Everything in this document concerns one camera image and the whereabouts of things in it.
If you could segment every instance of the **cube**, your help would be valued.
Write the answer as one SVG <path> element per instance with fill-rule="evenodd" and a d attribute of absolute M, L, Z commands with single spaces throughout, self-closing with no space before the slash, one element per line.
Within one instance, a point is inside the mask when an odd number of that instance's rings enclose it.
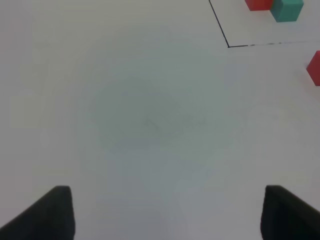
<path fill-rule="evenodd" d="M 274 0 L 245 0 L 250 11 L 270 10 Z"/>
<path fill-rule="evenodd" d="M 320 51 L 316 51 L 310 64 L 306 68 L 316 86 L 320 86 Z"/>
<path fill-rule="evenodd" d="M 277 23 L 297 21 L 303 0 L 274 0 L 270 12 Z"/>

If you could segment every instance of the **black line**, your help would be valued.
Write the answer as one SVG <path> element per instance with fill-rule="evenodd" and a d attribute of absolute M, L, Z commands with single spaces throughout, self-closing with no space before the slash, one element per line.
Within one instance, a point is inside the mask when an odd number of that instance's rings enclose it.
<path fill-rule="evenodd" d="M 280 42 L 249 44 L 247 46 L 253 47 L 253 46 L 270 46 L 270 45 L 305 44 L 305 43 L 317 43 L 317 42 L 318 41 L 280 41 Z"/>
<path fill-rule="evenodd" d="M 213 13 L 214 13 L 214 15 L 215 15 L 216 21 L 217 21 L 218 24 L 219 24 L 219 27 L 220 27 L 220 30 L 221 30 L 222 35 L 223 35 L 223 37 L 224 37 L 224 40 L 225 40 L 225 42 L 226 42 L 226 45 L 228 46 L 228 48 L 230 48 L 230 45 L 229 45 L 229 43 L 228 43 L 228 40 L 227 40 L 226 35 L 225 35 L 225 33 L 224 33 L 224 30 L 222 29 L 221 24 L 220 24 L 220 22 L 219 22 L 219 19 L 218 19 L 218 17 L 217 17 L 216 11 L 215 11 L 214 7 L 213 7 L 212 4 L 211 4 L 211 0 L 209 0 L 209 3 L 210 3 L 210 5 L 211 5 L 212 11 L 213 11 Z"/>
<path fill-rule="evenodd" d="M 249 45 L 229 46 L 229 48 L 241 48 L 241 47 L 249 47 Z"/>

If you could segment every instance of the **white floor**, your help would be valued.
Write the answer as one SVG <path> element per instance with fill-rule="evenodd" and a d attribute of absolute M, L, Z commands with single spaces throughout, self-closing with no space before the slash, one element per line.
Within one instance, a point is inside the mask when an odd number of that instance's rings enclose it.
<path fill-rule="evenodd" d="M 56 185 L 76 240 L 258 240 L 269 184 L 320 209 L 319 43 L 228 49 L 206 0 L 5 0 L 0 32 L 0 225 Z"/>

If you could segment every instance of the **red block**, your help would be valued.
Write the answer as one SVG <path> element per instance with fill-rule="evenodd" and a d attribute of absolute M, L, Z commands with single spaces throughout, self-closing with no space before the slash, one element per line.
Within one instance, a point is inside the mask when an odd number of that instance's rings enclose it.
<path fill-rule="evenodd" d="M 316 51 L 310 64 L 306 68 L 316 86 L 320 86 L 320 51 Z"/>
<path fill-rule="evenodd" d="M 274 0 L 245 0 L 250 11 L 270 10 Z"/>

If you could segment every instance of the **teal block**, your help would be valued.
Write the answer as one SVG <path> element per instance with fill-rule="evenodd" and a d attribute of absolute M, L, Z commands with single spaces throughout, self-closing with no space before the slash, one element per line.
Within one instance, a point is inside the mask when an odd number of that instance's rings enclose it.
<path fill-rule="evenodd" d="M 297 21 L 303 0 L 274 0 L 270 12 L 278 23 Z"/>

